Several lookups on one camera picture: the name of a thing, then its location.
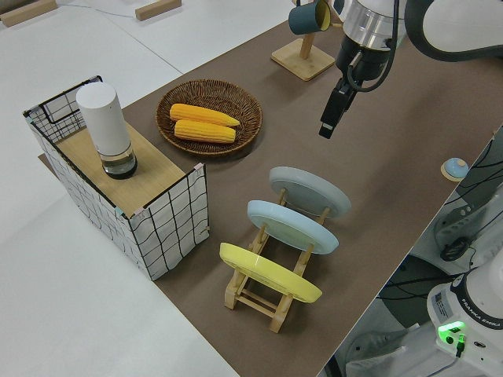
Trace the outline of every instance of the wicker basket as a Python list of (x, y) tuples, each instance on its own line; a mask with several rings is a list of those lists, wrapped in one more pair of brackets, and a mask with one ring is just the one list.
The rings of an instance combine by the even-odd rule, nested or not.
[[(217, 144), (179, 139), (174, 135), (174, 121), (170, 118), (173, 104), (191, 104), (210, 108), (240, 121), (236, 127), (236, 141)], [(184, 82), (167, 92), (156, 111), (157, 127), (163, 137), (174, 146), (202, 156), (226, 156), (249, 145), (262, 125), (262, 109), (259, 102), (245, 90), (232, 83), (201, 79)]]

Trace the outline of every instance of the green light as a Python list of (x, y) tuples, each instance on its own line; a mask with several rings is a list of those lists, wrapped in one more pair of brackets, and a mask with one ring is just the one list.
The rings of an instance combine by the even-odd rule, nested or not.
[[(446, 338), (449, 335), (452, 335), (453, 333), (459, 332), (462, 328), (464, 328), (464, 322), (461, 322), (460, 320), (457, 320), (455, 322), (452, 322), (450, 324), (444, 324), (442, 326), (439, 326), (439, 337), (443, 342), (447, 342)], [(464, 335), (460, 335), (460, 342), (464, 341)]]

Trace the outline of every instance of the blue mug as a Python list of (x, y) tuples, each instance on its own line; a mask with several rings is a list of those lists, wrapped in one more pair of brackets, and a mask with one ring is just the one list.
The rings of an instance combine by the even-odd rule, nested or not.
[(325, 31), (330, 26), (330, 6), (326, 0), (314, 0), (309, 4), (297, 6), (288, 15), (288, 25), (293, 34), (310, 34)]

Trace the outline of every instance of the yellow corn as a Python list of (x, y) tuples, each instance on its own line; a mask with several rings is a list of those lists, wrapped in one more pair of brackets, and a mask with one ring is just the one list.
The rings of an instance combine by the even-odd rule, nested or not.
[(218, 124), (180, 119), (174, 125), (174, 135), (185, 140), (230, 144), (236, 140), (234, 128)]
[(207, 122), (218, 124), (219, 126), (234, 127), (239, 126), (239, 120), (210, 110), (209, 108), (202, 108), (200, 106), (192, 106), (191, 104), (173, 104), (170, 109), (170, 118), (174, 121), (180, 119), (196, 120), (197, 122)]

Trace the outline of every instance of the plate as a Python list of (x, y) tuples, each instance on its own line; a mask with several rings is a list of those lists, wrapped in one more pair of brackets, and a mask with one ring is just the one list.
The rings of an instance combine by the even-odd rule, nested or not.
[(321, 291), (293, 271), (230, 243), (220, 244), (220, 258), (246, 276), (295, 300), (315, 302)]
[[(174, 135), (175, 122), (170, 118), (173, 104), (191, 104), (210, 108), (240, 121), (234, 127), (236, 140), (232, 144), (182, 140)], [(262, 108), (245, 90), (230, 82), (201, 79), (184, 82), (167, 92), (157, 105), (157, 128), (175, 147), (199, 156), (227, 156), (249, 145), (262, 126)]]
[(317, 175), (295, 167), (275, 167), (269, 183), (279, 194), (286, 189), (286, 201), (308, 214), (320, 216), (326, 207), (329, 218), (342, 216), (351, 209), (351, 201), (338, 187)]
[(327, 228), (278, 204), (252, 200), (248, 203), (248, 218), (257, 228), (266, 225), (266, 233), (276, 240), (302, 251), (314, 245), (313, 254), (330, 254), (339, 246)]

